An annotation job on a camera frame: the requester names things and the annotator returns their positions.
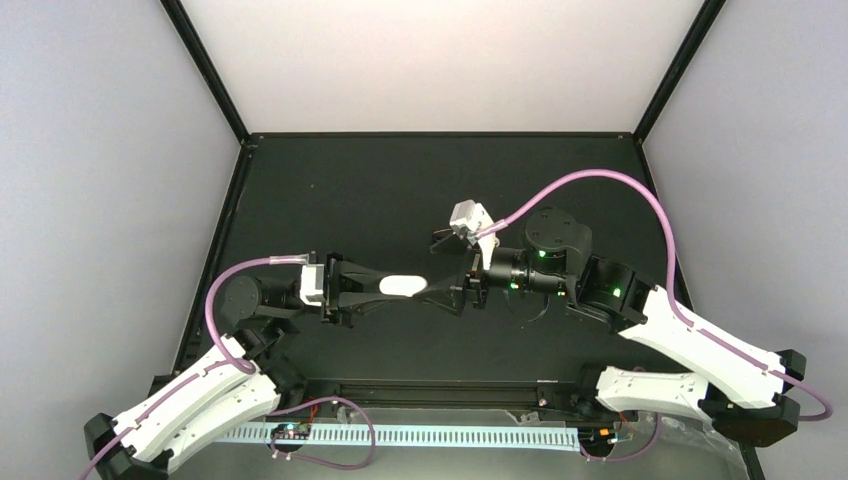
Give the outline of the white earbud charging case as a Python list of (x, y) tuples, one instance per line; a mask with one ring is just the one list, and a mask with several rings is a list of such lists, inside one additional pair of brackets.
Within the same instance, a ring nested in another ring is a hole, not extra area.
[(418, 275), (387, 275), (378, 283), (380, 293), (389, 296), (413, 297), (427, 287), (427, 279)]

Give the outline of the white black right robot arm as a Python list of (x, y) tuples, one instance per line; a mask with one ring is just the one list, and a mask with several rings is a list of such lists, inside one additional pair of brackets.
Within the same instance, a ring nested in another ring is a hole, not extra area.
[(800, 407), (788, 391), (804, 377), (806, 360), (800, 353), (766, 351), (713, 329), (672, 293), (625, 265), (595, 256), (590, 228), (561, 209), (534, 212), (519, 248), (472, 238), (473, 227), (489, 224), (479, 203), (458, 204), (448, 231), (436, 235), (434, 243), (463, 243), (464, 267), (453, 280), (418, 281), (411, 298), (457, 315), (467, 304), (482, 307), (491, 289), (560, 297), (616, 335), (682, 366), (679, 373), (585, 367), (581, 383), (569, 392), (578, 416), (640, 410), (688, 417), (755, 447), (797, 430)]

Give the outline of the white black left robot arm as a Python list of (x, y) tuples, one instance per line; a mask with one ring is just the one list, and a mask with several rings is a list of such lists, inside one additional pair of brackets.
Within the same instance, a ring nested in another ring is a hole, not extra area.
[(319, 313), (343, 324), (358, 308), (413, 298), (420, 276), (384, 273), (329, 255), (240, 262), (210, 285), (203, 315), (211, 348), (147, 399), (100, 413), (84, 426), (89, 460), (80, 478), (167, 479), (186, 460), (259, 417), (313, 413), (325, 404), (362, 408), (338, 395), (310, 399), (307, 381), (285, 358), (292, 319)]

